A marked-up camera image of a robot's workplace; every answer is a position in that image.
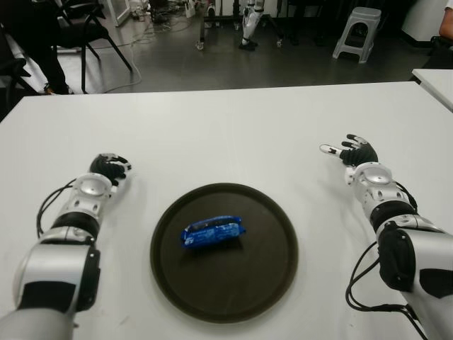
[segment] white wall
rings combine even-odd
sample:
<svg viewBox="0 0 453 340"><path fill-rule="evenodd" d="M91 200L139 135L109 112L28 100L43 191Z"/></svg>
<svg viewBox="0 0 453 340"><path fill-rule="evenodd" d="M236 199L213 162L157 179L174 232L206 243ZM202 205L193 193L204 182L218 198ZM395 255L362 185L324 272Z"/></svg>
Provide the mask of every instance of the white wall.
<svg viewBox="0 0 453 340"><path fill-rule="evenodd" d="M439 35L447 0L418 0L408 12L402 30L417 41Z"/></svg>

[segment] robot finger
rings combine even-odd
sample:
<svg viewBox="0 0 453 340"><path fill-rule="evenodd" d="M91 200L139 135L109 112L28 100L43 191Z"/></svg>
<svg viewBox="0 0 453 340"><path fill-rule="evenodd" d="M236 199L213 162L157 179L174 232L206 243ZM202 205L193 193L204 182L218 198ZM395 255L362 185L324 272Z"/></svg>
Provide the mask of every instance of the robot finger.
<svg viewBox="0 0 453 340"><path fill-rule="evenodd" d="M341 142L341 145L344 146L344 147L349 147L351 149L358 149L360 147L360 145L354 144L354 143L351 143L351 142Z"/></svg>
<svg viewBox="0 0 453 340"><path fill-rule="evenodd" d="M332 145L329 144L322 144L319 146L319 149L325 154L331 154L332 156L338 158L340 157L340 154L342 152L342 149L338 149L337 147L333 147Z"/></svg>
<svg viewBox="0 0 453 340"><path fill-rule="evenodd" d="M368 142L366 140L364 140L363 138L359 137L359 136L356 136L356 135L352 135L352 134L349 134L346 136L349 140L353 140L357 143L359 143L360 145L365 145L365 144L368 144Z"/></svg>

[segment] gray floor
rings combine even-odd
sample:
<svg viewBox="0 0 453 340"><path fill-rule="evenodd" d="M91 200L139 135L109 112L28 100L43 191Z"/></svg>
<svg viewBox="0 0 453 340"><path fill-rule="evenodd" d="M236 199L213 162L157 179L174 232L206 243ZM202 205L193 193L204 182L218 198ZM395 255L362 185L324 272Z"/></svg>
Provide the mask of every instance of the gray floor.
<svg viewBox="0 0 453 340"><path fill-rule="evenodd" d="M118 45L131 43L120 49L128 60L134 60L142 75L140 84L126 86L112 92L190 91L212 89L244 89L276 86L306 86L350 84L379 81L405 81L414 68L427 60L427 50L411 47L400 38L379 37L368 63L358 64L357 58L343 56L332 59L336 39L329 38L327 46L313 43L310 29L300 33L300 46L286 40L277 48L271 27L258 27L255 40L260 46L255 52L237 48L241 31L232 25L207 30L205 50L198 51L195 43L199 35L199 18L184 16L171 20L171 30L155 28L147 22L128 19L120 28L111 20L103 21ZM148 34L143 36L149 27ZM87 52L87 91L103 93L108 89L139 80L137 71L130 74L106 40L93 44L98 48L101 62ZM67 83L81 93L81 63L79 53L60 53L59 60L67 76ZM29 80L36 89L46 82L37 65L29 61Z"/></svg>

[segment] chair leg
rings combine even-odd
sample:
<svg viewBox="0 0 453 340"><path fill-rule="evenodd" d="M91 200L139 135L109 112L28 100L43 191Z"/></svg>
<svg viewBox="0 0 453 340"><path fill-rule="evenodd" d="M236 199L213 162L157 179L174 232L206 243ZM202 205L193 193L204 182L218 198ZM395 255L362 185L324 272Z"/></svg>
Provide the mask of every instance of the chair leg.
<svg viewBox="0 0 453 340"><path fill-rule="evenodd" d="M120 56L121 60L126 64L127 68L132 71L132 67L130 66L129 62L127 62L126 58L124 55L122 55L121 51L118 49L117 45L113 42L112 38L108 35L107 38L108 42L112 45L113 49L118 53Z"/></svg>
<svg viewBox="0 0 453 340"><path fill-rule="evenodd" d="M91 51L91 53L93 53L94 56L95 56L96 58L98 58L98 60L101 60L100 57L99 57L99 55L98 55L98 53L96 53L96 51L91 47L90 44L86 44L86 46L87 46L87 48Z"/></svg>
<svg viewBox="0 0 453 340"><path fill-rule="evenodd" d="M85 91L85 73L86 73L86 46L82 46L82 92L86 94Z"/></svg>

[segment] wheel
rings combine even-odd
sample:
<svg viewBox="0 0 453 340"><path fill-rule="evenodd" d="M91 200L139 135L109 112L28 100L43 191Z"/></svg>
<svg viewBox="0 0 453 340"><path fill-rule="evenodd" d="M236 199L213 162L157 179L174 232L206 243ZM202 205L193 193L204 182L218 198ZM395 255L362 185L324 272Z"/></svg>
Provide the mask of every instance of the wheel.
<svg viewBox="0 0 453 340"><path fill-rule="evenodd" d="M197 50L203 51L205 48L205 43L203 41L197 41L195 47L197 48Z"/></svg>

